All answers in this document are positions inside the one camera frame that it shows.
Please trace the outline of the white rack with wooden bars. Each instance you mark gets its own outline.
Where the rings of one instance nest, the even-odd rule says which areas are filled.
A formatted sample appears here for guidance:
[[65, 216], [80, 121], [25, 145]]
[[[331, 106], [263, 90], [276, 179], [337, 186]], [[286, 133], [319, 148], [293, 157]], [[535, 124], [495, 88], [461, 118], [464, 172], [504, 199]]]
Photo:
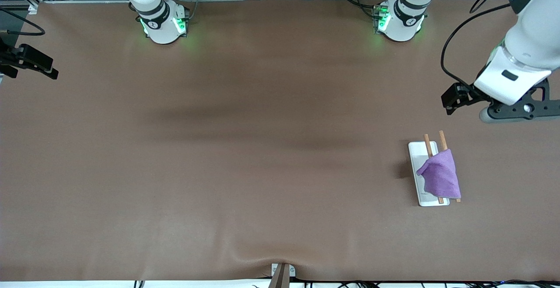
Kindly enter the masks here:
[[438, 198], [428, 192], [425, 192], [424, 179], [422, 176], [416, 174], [416, 170], [418, 170], [429, 157], [432, 157], [438, 154], [438, 152], [446, 149], [449, 149], [449, 147], [446, 141], [445, 133], [442, 130], [439, 132], [439, 143], [431, 141], [428, 134], [425, 134], [422, 142], [410, 142], [408, 144], [409, 158], [412, 166], [418, 204], [422, 207], [447, 206], [451, 203], [451, 201], [453, 201], [448, 198]]

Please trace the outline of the brown table mat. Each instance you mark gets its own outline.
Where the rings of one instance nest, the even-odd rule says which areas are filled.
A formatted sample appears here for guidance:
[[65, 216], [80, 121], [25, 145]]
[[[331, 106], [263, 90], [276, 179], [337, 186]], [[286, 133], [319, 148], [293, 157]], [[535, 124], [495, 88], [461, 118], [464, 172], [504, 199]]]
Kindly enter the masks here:
[[[0, 281], [560, 281], [560, 120], [446, 115], [471, 0], [394, 43], [344, 0], [202, 2], [157, 45], [126, 3], [42, 4], [52, 80], [0, 84]], [[461, 202], [418, 204], [444, 131]]]

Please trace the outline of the purple towel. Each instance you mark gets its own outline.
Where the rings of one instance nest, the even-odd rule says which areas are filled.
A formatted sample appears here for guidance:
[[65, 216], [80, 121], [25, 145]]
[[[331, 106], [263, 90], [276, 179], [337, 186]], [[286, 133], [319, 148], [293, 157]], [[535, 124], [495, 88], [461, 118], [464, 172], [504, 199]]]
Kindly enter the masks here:
[[462, 199], [452, 151], [446, 149], [429, 157], [416, 174], [424, 179], [424, 191], [438, 198]]

